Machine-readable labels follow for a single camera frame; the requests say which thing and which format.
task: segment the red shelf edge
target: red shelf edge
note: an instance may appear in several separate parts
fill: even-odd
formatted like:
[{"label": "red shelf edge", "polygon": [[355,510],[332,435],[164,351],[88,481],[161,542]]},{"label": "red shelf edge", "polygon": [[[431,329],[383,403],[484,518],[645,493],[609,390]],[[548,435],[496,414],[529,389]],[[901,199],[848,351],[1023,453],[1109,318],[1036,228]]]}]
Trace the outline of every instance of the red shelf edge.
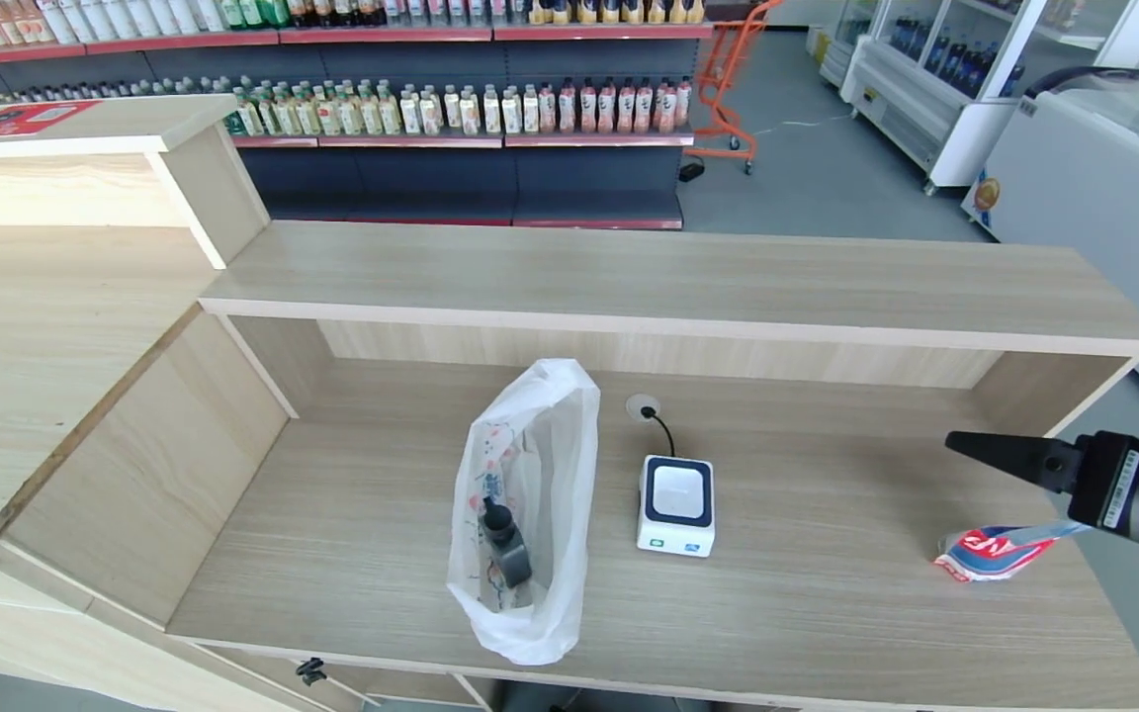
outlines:
[{"label": "red shelf edge", "polygon": [[338,148],[502,148],[498,136],[320,136],[319,147]]},{"label": "red shelf edge", "polygon": [[139,36],[137,40],[97,41],[87,44],[88,55],[153,52],[156,49],[198,49],[198,47],[249,47],[279,44],[280,33],[272,28],[245,32],[203,32],[169,36]]},{"label": "red shelf edge", "polygon": [[519,229],[683,229],[682,220],[659,220],[645,218],[636,221],[573,221],[573,220],[523,220],[514,218],[513,227]]},{"label": "red shelf edge", "polygon": [[233,136],[236,148],[318,148],[319,139],[312,136]]},{"label": "red shelf edge", "polygon": [[85,44],[34,44],[24,47],[0,47],[0,63],[26,63],[28,59],[55,59],[80,57],[87,52]]},{"label": "red shelf edge", "polygon": [[371,26],[281,28],[280,44],[345,41],[491,41],[489,26]]},{"label": "red shelf edge", "polygon": [[566,24],[566,26],[494,26],[497,41],[560,40],[706,40],[714,24]]},{"label": "red shelf edge", "polygon": [[691,146],[691,131],[677,133],[530,133],[503,137],[503,145],[511,148],[579,148],[593,146]]}]

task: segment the robotic arm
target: robotic arm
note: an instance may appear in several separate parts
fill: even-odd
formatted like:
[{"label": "robotic arm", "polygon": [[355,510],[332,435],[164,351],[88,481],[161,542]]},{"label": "robotic arm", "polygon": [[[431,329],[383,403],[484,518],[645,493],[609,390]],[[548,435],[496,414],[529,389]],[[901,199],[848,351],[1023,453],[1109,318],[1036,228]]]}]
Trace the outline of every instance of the robotic arm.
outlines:
[{"label": "robotic arm", "polygon": [[1067,516],[1139,543],[1139,440],[1098,431],[1075,444],[953,431],[945,445],[1048,491],[1070,492]]}]

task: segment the wooden checkout counter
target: wooden checkout counter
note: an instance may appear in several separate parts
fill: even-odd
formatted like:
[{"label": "wooden checkout counter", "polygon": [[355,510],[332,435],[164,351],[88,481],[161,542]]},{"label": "wooden checkout counter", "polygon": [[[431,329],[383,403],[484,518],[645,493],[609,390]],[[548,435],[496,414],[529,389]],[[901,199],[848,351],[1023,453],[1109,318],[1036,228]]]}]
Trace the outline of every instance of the wooden checkout counter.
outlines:
[{"label": "wooden checkout counter", "polygon": [[[150,709],[499,706],[499,680],[741,709],[1139,709],[1060,542],[1003,584],[949,532],[1056,517],[945,451],[1056,433],[1139,361],[1070,249],[269,221],[230,98],[0,139],[0,671]],[[481,648],[444,586],[468,424],[539,357],[601,387],[582,635]],[[639,551],[663,402],[718,472],[706,559]],[[294,669],[326,660],[329,679]]]}]

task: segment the refrigerator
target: refrigerator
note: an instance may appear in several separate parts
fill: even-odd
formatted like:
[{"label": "refrigerator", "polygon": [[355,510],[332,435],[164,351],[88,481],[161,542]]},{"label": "refrigerator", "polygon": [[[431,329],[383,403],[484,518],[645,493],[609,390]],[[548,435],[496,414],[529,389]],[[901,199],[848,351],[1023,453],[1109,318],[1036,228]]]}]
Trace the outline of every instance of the refrigerator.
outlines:
[{"label": "refrigerator", "polygon": [[1139,308],[1139,69],[1040,81],[977,178],[962,207],[995,239],[1073,247]]},{"label": "refrigerator", "polygon": [[1032,82],[1136,66],[1139,0],[878,0],[851,44],[842,99],[925,171],[933,195],[972,185]]},{"label": "refrigerator", "polygon": [[871,31],[872,18],[877,17],[877,5],[878,0],[843,0],[837,21],[833,23],[833,32],[828,36],[828,46],[819,57],[820,76],[829,84],[841,87],[846,79],[851,55],[854,54],[859,36]]}]

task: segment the red sign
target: red sign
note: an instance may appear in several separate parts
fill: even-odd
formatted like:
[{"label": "red sign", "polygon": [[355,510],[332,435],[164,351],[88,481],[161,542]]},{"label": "red sign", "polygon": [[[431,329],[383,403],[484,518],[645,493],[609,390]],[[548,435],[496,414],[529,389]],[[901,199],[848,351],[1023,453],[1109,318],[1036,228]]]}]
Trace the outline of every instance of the red sign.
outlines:
[{"label": "red sign", "polygon": [[69,116],[85,112],[87,108],[100,104],[98,99],[90,101],[51,101],[49,104],[23,104],[18,107],[3,108],[0,112],[0,137],[33,136],[47,126],[58,124]]}]

